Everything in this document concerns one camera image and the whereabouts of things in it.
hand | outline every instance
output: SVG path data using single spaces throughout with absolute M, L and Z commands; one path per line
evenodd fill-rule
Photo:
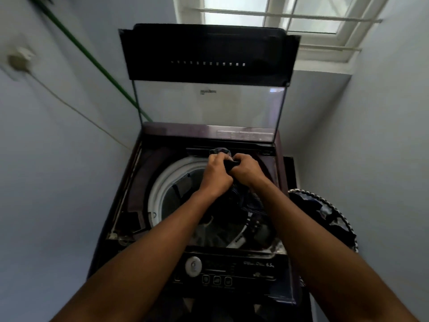
M 226 159 L 232 160 L 223 152 L 208 157 L 208 164 L 198 191 L 212 197 L 213 200 L 224 194 L 233 184 L 233 178 L 227 174 L 223 165 Z
M 230 170 L 230 174 L 235 177 L 241 184 L 244 184 L 252 189 L 260 182 L 267 180 L 262 172 L 259 163 L 250 155 L 236 154 L 234 159 L 238 159 L 241 163 Z

control button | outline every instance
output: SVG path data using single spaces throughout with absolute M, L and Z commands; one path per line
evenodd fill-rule
M 222 278 L 220 276 L 213 277 L 213 285 L 220 285 L 222 283 Z
M 196 277 L 201 273 L 202 263 L 200 258 L 192 256 L 186 260 L 185 271 L 190 277 Z
M 225 277 L 225 286 L 230 287 L 233 285 L 233 279 L 231 277 Z
M 209 275 L 207 275 L 207 274 L 203 275 L 203 276 L 202 276 L 202 283 L 203 283 L 204 285 L 207 285 L 208 283 L 210 283 L 210 276 L 209 276 Z

dial knob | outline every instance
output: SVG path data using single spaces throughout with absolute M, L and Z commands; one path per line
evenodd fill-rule
M 201 273 L 202 263 L 200 258 L 191 256 L 186 260 L 185 271 L 190 277 L 196 277 Z

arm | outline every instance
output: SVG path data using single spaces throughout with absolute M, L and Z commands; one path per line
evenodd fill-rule
M 231 174 L 254 189 L 276 227 L 288 255 L 298 266 L 332 321 L 417 321 L 362 258 L 286 197 L 251 156 Z
M 97 271 L 52 319 L 141 321 L 151 308 L 202 215 L 229 189 L 224 153 L 210 155 L 200 189 L 167 219 Z

forearm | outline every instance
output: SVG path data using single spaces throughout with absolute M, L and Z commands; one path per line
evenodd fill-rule
M 360 256 L 307 216 L 268 179 L 256 183 L 254 189 L 288 255 L 332 318 L 381 321 L 386 314 L 394 314 L 413 319 Z
M 53 321 L 138 321 L 152 306 L 202 215 L 214 201 L 200 191 L 105 264 Z

